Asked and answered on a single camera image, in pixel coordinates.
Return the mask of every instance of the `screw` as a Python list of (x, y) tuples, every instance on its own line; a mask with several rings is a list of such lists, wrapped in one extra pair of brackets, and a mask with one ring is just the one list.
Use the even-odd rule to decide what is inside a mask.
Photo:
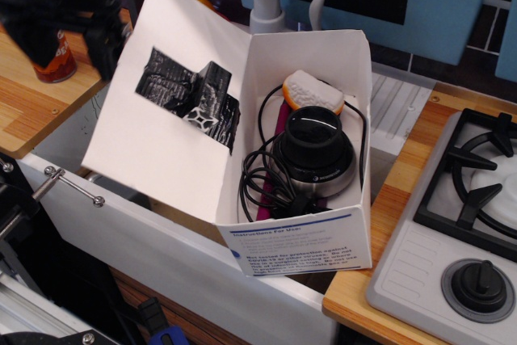
[(105, 202), (106, 202), (106, 200), (101, 196), (94, 197), (94, 206), (96, 208), (102, 208), (102, 206), (104, 205)]
[(2, 166), (2, 170), (4, 173), (11, 173), (14, 169), (15, 167), (12, 163), (4, 163)]
[(95, 342), (95, 336), (92, 333), (86, 333), (82, 336), (82, 343), (84, 345), (90, 345)]
[(2, 230), (0, 230), (0, 241), (4, 239), (7, 234), (15, 228), (15, 226), (20, 222), (22, 219), (22, 213), (18, 212), (6, 225), (6, 227)]
[(45, 167), (45, 175), (52, 175), (56, 172), (56, 168), (53, 166)]

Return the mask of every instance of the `white stove top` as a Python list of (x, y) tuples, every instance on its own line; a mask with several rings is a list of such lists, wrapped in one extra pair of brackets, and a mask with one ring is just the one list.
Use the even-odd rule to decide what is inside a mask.
[(517, 285), (517, 263), (413, 221), (458, 119), (459, 114), (452, 116), (433, 150), (372, 277), (367, 299), (373, 307), (450, 343), (512, 344), (517, 338), (513, 305), (510, 315), (500, 322), (477, 323), (448, 304), (441, 284), (443, 273), (454, 262), (489, 260), (509, 278), (511, 292)]

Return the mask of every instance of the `red can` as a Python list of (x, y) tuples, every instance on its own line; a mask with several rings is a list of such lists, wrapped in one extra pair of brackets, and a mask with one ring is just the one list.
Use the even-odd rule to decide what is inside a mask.
[(56, 56), (46, 68), (33, 64), (36, 76), (42, 82), (61, 82), (70, 78), (78, 68), (74, 55), (70, 50), (65, 33), (62, 30), (57, 32), (59, 47)]

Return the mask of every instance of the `white cardboard box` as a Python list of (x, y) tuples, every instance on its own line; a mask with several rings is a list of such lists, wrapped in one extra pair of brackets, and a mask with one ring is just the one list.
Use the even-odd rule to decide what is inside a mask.
[[(241, 118), (231, 155), (226, 146), (135, 92), (153, 47), (192, 71), (215, 61), (232, 74), (229, 94), (239, 100)], [(345, 191), (329, 199), (331, 211), (249, 223), (237, 203), (237, 188), (243, 158), (260, 146), (259, 105), (297, 69), (342, 90), (367, 117), (364, 187), (357, 174)], [(360, 31), (251, 36), (196, 0), (145, 0), (83, 166), (216, 225), (246, 275), (368, 268), (371, 92), (370, 52)], [(280, 102), (281, 97), (274, 98), (264, 113), (267, 137)], [(359, 156), (363, 123), (349, 108), (341, 119)]]

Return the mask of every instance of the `box flap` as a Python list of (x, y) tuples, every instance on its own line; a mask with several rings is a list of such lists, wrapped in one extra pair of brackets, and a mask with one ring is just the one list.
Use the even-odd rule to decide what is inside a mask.
[(372, 96), (370, 58), (368, 42), (360, 30), (258, 34), (253, 36), (249, 54), (262, 83), (276, 85), (302, 69), (345, 95), (357, 97), (358, 108), (364, 113)]
[(196, 0), (145, 0), (83, 166), (213, 221), (229, 149), (135, 89), (156, 48), (193, 72), (215, 61), (239, 99), (249, 45), (249, 34)]
[(244, 274), (277, 276), (371, 267), (364, 223), (363, 209), (353, 206), (283, 220), (217, 227)]

